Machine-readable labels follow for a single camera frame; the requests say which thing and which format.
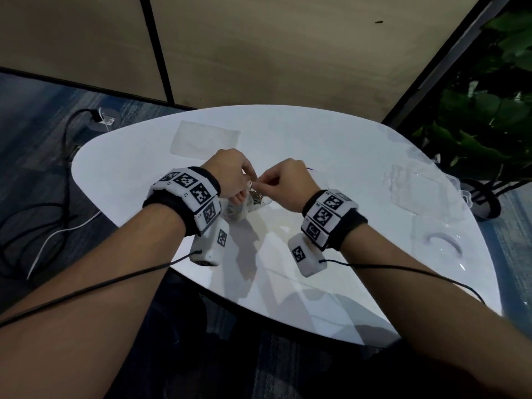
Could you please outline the person's right hand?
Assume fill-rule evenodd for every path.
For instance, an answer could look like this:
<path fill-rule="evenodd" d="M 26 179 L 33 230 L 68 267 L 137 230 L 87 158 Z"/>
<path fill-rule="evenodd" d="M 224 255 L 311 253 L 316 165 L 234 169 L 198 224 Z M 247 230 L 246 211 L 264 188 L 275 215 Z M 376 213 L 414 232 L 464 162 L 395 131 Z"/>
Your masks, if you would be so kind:
<path fill-rule="evenodd" d="M 301 214 L 307 202 L 321 189 L 302 160 L 288 158 L 273 167 L 283 167 L 283 194 L 267 197 L 283 208 Z M 255 190 L 255 182 L 251 184 L 251 187 Z"/>

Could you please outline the person's left hand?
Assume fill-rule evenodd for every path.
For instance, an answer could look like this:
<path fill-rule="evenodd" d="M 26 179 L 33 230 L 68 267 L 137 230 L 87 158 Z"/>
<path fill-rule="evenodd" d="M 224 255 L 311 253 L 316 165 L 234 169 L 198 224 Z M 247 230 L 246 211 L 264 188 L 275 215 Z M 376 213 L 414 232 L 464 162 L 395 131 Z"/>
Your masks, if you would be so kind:
<path fill-rule="evenodd" d="M 238 160 L 247 158 L 235 148 L 220 149 L 201 167 L 207 170 L 219 183 L 219 197 L 239 205 L 246 200 L 247 191 L 238 191 Z"/>

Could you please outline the small clear bag with metal parts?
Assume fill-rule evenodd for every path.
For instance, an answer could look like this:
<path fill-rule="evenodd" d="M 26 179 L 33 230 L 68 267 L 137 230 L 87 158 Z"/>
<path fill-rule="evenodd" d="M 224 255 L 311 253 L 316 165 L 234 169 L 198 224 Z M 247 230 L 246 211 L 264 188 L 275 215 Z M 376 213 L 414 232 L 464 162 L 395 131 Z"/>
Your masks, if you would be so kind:
<path fill-rule="evenodd" d="M 244 220 L 248 214 L 257 211 L 270 203 L 272 199 L 260 194 L 251 187 L 251 182 L 248 184 L 248 191 L 246 200 L 236 205 L 228 199 L 221 199 L 222 217 L 228 222 L 239 222 Z"/>

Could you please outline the person's right forearm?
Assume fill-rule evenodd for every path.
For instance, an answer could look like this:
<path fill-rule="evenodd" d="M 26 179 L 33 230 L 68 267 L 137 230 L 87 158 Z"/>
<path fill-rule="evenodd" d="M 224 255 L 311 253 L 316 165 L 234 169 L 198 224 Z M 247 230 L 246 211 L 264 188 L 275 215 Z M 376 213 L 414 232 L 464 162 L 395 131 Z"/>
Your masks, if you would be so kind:
<path fill-rule="evenodd" d="M 341 253 L 390 323 L 449 382 L 490 398 L 532 399 L 532 341 L 507 319 L 388 241 L 368 225 Z"/>

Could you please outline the person's left forearm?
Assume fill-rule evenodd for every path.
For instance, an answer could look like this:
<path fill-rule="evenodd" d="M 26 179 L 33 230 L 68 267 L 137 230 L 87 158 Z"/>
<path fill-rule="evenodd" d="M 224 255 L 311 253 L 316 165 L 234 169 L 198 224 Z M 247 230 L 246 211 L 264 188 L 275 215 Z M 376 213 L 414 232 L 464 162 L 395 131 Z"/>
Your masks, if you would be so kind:
<path fill-rule="evenodd" d="M 0 315 L 169 263 L 185 236 L 170 208 L 143 208 L 96 248 Z M 102 399 L 125 361 L 165 274 L 98 288 L 0 328 L 0 399 Z"/>

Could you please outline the flat clear plastic bag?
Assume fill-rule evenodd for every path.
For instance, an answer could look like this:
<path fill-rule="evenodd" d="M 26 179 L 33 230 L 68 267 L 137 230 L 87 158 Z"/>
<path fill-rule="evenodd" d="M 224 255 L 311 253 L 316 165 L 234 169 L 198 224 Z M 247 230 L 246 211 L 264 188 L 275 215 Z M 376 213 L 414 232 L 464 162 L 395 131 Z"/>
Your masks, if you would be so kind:
<path fill-rule="evenodd" d="M 220 149 L 236 148 L 240 135 L 238 130 L 182 120 L 169 152 L 184 158 L 207 160 Z"/>

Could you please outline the black wristband with marker tiles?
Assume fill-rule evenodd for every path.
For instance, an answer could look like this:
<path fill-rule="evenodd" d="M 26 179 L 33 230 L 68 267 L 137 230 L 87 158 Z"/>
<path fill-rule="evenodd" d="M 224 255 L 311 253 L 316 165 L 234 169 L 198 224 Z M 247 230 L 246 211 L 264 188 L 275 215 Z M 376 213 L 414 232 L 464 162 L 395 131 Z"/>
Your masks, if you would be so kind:
<path fill-rule="evenodd" d="M 302 210 L 301 231 L 318 249 L 341 251 L 342 243 L 355 228 L 368 223 L 358 204 L 337 189 L 314 194 Z"/>
<path fill-rule="evenodd" d="M 143 208 L 164 205 L 178 214 L 186 236 L 203 236 L 221 215 L 220 184 L 201 167 L 173 168 L 150 186 Z"/>

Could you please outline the round floor socket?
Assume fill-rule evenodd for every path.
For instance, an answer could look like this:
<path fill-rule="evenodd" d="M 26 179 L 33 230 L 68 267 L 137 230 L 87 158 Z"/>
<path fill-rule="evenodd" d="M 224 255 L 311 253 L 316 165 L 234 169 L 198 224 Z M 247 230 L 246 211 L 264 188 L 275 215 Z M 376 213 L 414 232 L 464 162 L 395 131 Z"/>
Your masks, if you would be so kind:
<path fill-rule="evenodd" d="M 88 128 L 92 131 L 106 133 L 122 127 L 122 117 L 114 109 L 94 108 L 90 110 L 90 114 Z"/>

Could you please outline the clear plastic compartment box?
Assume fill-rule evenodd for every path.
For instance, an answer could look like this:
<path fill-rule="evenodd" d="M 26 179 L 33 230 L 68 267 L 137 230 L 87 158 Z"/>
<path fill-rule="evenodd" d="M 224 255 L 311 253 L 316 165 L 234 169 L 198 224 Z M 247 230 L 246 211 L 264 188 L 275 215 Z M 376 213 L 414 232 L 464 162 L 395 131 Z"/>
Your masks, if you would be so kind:
<path fill-rule="evenodd" d="M 394 205 L 447 224 L 462 221 L 473 205 L 471 193 L 462 189 L 460 181 L 435 165 L 393 165 L 385 173 L 383 184 L 389 189 Z"/>

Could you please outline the clear plastic lid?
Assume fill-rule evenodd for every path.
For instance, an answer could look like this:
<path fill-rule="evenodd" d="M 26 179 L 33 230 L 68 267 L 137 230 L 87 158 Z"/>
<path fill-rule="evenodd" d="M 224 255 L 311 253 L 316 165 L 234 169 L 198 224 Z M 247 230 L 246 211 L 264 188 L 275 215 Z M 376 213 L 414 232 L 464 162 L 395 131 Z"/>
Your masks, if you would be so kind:
<path fill-rule="evenodd" d="M 456 227 L 415 216 L 411 241 L 412 256 L 441 275 L 462 275 L 475 266 L 470 241 Z"/>

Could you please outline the black plant stand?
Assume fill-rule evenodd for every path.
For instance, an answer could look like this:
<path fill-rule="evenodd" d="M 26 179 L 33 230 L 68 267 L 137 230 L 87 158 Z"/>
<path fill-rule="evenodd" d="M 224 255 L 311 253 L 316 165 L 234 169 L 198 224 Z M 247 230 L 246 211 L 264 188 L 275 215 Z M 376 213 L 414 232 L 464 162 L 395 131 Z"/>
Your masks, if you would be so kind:
<path fill-rule="evenodd" d="M 501 203 L 487 183 L 468 178 L 461 179 L 460 183 L 462 189 L 471 194 L 470 211 L 477 222 L 494 220 L 501 215 Z"/>

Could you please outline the green leafy plant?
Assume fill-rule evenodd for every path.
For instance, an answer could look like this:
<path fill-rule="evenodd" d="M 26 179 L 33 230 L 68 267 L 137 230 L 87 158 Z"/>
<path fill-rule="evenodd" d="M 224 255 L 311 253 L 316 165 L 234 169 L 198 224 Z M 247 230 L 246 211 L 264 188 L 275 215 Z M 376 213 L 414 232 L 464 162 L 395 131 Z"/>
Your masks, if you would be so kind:
<path fill-rule="evenodd" d="M 532 180 L 532 5 L 491 19 L 413 142 L 458 178 Z"/>

